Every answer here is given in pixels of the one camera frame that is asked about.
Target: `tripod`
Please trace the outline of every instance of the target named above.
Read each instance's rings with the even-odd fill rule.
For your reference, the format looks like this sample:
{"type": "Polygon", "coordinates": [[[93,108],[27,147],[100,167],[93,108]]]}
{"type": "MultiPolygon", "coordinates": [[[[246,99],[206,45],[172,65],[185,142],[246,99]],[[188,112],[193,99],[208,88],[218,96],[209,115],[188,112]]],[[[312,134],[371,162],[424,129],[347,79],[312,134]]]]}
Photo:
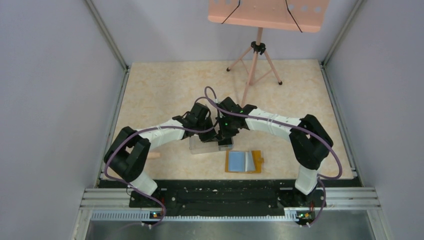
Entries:
{"type": "Polygon", "coordinates": [[[245,105],[245,101],[246,101],[246,95],[248,94],[248,90],[250,85],[253,85],[257,82],[259,82],[259,80],[263,79],[266,75],[268,75],[271,71],[274,72],[275,77],[277,78],[278,84],[282,85],[283,82],[281,81],[276,68],[274,67],[273,62],[271,61],[270,56],[267,53],[267,49],[265,47],[265,43],[261,42],[261,38],[262,38],[262,31],[264,30],[263,27],[258,27],[257,28],[257,36],[256,36],[256,41],[253,41],[250,45],[250,47],[235,61],[233,62],[233,64],[231,64],[226,71],[229,72],[239,61],[241,61],[241,63],[243,63],[244,68],[247,71],[248,77],[247,77],[247,83],[246,83],[246,87],[244,88],[244,94],[243,94],[243,100],[241,101],[241,107],[244,107],[245,105]],[[252,64],[250,66],[250,71],[248,71],[248,68],[245,65],[245,62],[243,62],[243,57],[248,54],[248,52],[250,52],[253,49],[253,60],[252,60],[252,64]],[[266,72],[263,76],[261,76],[258,79],[255,79],[255,70],[256,70],[256,64],[258,62],[258,54],[262,55],[265,54],[266,60],[268,60],[269,65],[271,66],[271,69],[266,72]]]}

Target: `tripod leg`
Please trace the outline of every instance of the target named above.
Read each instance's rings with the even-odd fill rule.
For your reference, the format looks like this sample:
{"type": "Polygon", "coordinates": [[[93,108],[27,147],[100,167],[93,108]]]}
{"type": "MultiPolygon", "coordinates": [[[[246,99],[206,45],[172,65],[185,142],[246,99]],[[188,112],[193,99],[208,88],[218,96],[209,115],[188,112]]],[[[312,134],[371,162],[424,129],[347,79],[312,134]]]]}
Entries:
{"type": "Polygon", "coordinates": [[[277,70],[274,67],[273,61],[271,61],[271,58],[268,55],[268,52],[266,50],[265,50],[264,54],[265,54],[266,60],[268,60],[268,63],[271,66],[272,71],[274,72],[275,77],[277,78],[278,84],[282,85],[283,82],[281,81],[280,76],[278,75],[277,70]]]}
{"type": "Polygon", "coordinates": [[[249,77],[247,78],[246,87],[244,88],[243,100],[241,100],[241,107],[245,106],[245,101],[246,101],[246,96],[248,94],[248,89],[249,89],[251,81],[253,80],[253,77],[255,75],[255,69],[256,69],[257,61],[258,61],[258,52],[256,51],[253,54],[253,60],[252,60],[252,65],[251,65],[250,71],[249,71],[249,77]]]}
{"type": "Polygon", "coordinates": [[[235,62],[233,62],[229,67],[227,67],[226,71],[229,72],[234,67],[234,65],[236,65],[240,60],[242,60],[242,58],[246,56],[246,54],[248,54],[248,52],[250,52],[251,49],[252,47],[249,46],[249,48],[244,51],[244,53],[237,60],[235,60],[235,62]]]}

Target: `beige tabletop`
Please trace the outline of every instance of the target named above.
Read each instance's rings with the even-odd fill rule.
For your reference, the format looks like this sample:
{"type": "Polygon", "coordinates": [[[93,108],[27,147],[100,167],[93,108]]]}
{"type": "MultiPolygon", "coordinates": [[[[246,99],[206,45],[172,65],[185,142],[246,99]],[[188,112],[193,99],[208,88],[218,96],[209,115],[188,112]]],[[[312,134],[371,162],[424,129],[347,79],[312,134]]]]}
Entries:
{"type": "MultiPolygon", "coordinates": [[[[220,100],[231,97],[240,103],[246,70],[242,64],[226,71],[228,61],[133,63],[116,124],[115,136],[125,126],[143,129],[166,122],[189,111],[204,87],[215,89],[220,100]]],[[[353,178],[332,105],[317,60],[274,60],[283,81],[278,85],[272,74],[249,89],[246,102],[269,113],[302,118],[315,115],[334,141],[334,151],[343,166],[343,179],[353,178]]],[[[256,75],[268,71],[266,61],[258,61],[256,75]]],[[[262,173],[225,172],[226,153],[191,154],[188,139],[162,145],[154,152],[161,158],[149,159],[144,170],[153,179],[295,179],[299,163],[289,142],[259,131],[241,130],[233,138],[237,151],[261,150],[262,173]]],[[[338,168],[330,155],[322,174],[335,176],[338,168]]]]}

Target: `gray wall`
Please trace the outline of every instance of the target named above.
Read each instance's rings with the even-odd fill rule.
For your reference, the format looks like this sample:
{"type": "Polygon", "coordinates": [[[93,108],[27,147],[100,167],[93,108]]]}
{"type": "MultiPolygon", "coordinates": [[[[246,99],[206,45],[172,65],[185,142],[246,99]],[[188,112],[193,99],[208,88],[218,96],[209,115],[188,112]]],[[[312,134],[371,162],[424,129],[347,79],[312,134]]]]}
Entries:
{"type": "Polygon", "coordinates": [[[71,237],[122,77],[82,0],[0,1],[0,239],[71,237]]]}
{"type": "Polygon", "coordinates": [[[396,239],[422,239],[424,1],[369,0],[335,53],[330,81],[365,184],[396,239]]]}
{"type": "MultiPolygon", "coordinates": [[[[208,2],[94,0],[128,63],[237,59],[257,29],[208,21],[208,2]]],[[[331,0],[318,33],[265,29],[270,56],[322,60],[355,2],[331,0]]]]}

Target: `robotic arm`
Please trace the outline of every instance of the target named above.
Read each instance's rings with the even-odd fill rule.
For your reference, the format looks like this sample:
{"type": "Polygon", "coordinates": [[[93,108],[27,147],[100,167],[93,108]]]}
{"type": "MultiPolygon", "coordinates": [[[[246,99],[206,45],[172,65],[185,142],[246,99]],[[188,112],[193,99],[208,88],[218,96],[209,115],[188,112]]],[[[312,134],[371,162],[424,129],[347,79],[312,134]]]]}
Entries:
{"type": "MultiPolygon", "coordinates": [[[[265,112],[249,104],[241,108],[230,97],[225,98],[217,105],[228,112],[245,116],[222,113],[216,119],[219,124],[218,132],[212,129],[198,134],[202,142],[219,142],[229,139],[238,134],[240,129],[263,131],[281,137],[291,142],[296,159],[300,163],[294,187],[306,196],[316,188],[321,162],[328,156],[329,150],[316,138],[308,136],[303,131],[274,122],[278,121],[307,129],[323,138],[332,147],[333,141],[316,117],[309,114],[304,118],[285,117],[265,112]],[[255,117],[266,118],[268,121],[255,119],[255,117]]],[[[129,126],[124,127],[104,156],[104,162],[106,163],[110,156],[118,151],[110,162],[110,168],[127,183],[150,196],[158,185],[143,171],[149,149],[194,135],[193,132],[182,128],[204,131],[213,126],[209,108],[195,103],[185,116],[175,116],[167,122],[155,126],[152,130],[140,133],[129,140],[124,147],[118,149],[123,141],[140,130],[133,130],[129,126]],[[133,148],[131,153],[126,150],[127,147],[133,148]]]]}

